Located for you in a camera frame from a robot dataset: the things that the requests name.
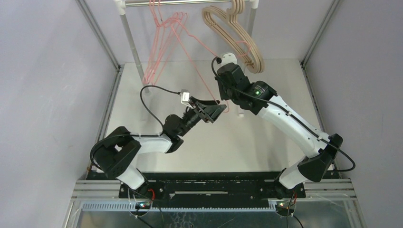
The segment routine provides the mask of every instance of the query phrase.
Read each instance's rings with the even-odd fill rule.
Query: white wall
[[[133,62],[113,0],[87,0],[87,2],[119,63]],[[261,0],[252,36],[263,57],[302,60],[331,2],[332,0]],[[201,10],[209,5],[211,3],[161,6],[161,12],[164,19],[177,11],[187,12],[189,20],[186,25],[190,33],[197,36],[216,53],[230,51],[229,46],[203,22]],[[230,6],[229,3],[214,5],[222,9]],[[127,8],[126,12],[140,59],[147,62],[155,32],[149,7],[131,7]],[[249,8],[247,7],[238,21],[246,27],[248,18]],[[198,45],[197,41],[185,35],[182,35],[182,38],[194,60],[213,58],[210,52]],[[172,56],[172,61],[174,60],[188,60],[179,45]]]
[[[343,1],[307,69],[371,228],[402,226],[402,22],[401,0]]]
[[[0,7],[0,227],[61,227],[115,70],[74,0]]]

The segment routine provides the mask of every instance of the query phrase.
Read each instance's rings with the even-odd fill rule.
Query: robotic arm
[[[226,62],[215,58],[221,67],[215,72],[221,100],[231,100],[244,110],[273,123],[288,135],[303,151],[305,157],[284,169],[275,179],[273,191],[283,198],[296,185],[307,180],[319,182],[334,161],[343,139],[329,136],[305,121],[290,108],[277,92],[262,81],[251,83],[236,64],[231,54],[224,55]],[[188,106],[183,117],[170,115],[159,135],[133,135],[125,127],[118,127],[91,150],[91,161],[107,177],[116,178],[137,192],[147,191],[147,181],[133,162],[137,154],[148,152],[171,153],[176,151],[183,137],[200,120],[215,122],[226,108],[219,101],[201,101],[182,91],[182,103]]]

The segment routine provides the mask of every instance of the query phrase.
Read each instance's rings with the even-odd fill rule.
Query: white pipe connector
[[[126,14],[126,2],[125,0],[114,0],[115,5],[117,7],[117,11],[119,12],[119,15],[125,15]]]
[[[257,9],[258,8],[258,6],[259,6],[259,0],[249,0],[250,1],[250,3],[251,3],[251,8],[252,9]]]

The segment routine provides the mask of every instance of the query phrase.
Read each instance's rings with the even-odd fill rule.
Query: beige hanger
[[[220,35],[237,53],[237,55],[242,56],[242,60],[248,70],[251,73],[257,74],[264,71],[264,60],[259,52],[255,42],[250,37],[250,35],[245,31],[245,29],[237,22],[238,15],[245,9],[244,0],[231,0],[232,7],[223,11],[222,9],[215,6],[207,6],[201,11],[204,23],[209,26],[215,33]],[[224,21],[231,29],[235,31],[238,37],[247,42],[250,45],[250,53],[246,55],[245,50],[236,43],[234,39],[226,30],[224,30],[217,22],[213,19],[212,15],[217,16],[219,19]]]

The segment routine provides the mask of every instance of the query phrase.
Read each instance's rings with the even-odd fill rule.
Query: white table
[[[197,61],[196,66],[217,99],[217,82],[211,72],[210,61]],[[251,82],[262,80],[302,117],[319,127],[309,90],[300,64],[296,59],[266,60],[262,74],[246,74]],[[188,89],[197,99],[212,100],[190,62],[167,63],[157,83],[169,90]],[[119,126],[132,133],[159,133],[160,125],[151,116],[142,120],[144,108],[139,91],[142,84],[134,63],[125,64],[107,135]],[[150,109],[162,122],[169,114],[182,117],[185,106],[180,97],[150,88],[145,96]],[[174,153],[149,153],[137,156],[137,168],[143,172],[249,172],[280,171],[304,155],[281,130],[269,122],[245,111],[239,117],[237,107],[230,102],[230,112],[223,113],[211,123],[200,121],[184,137],[183,145]]]

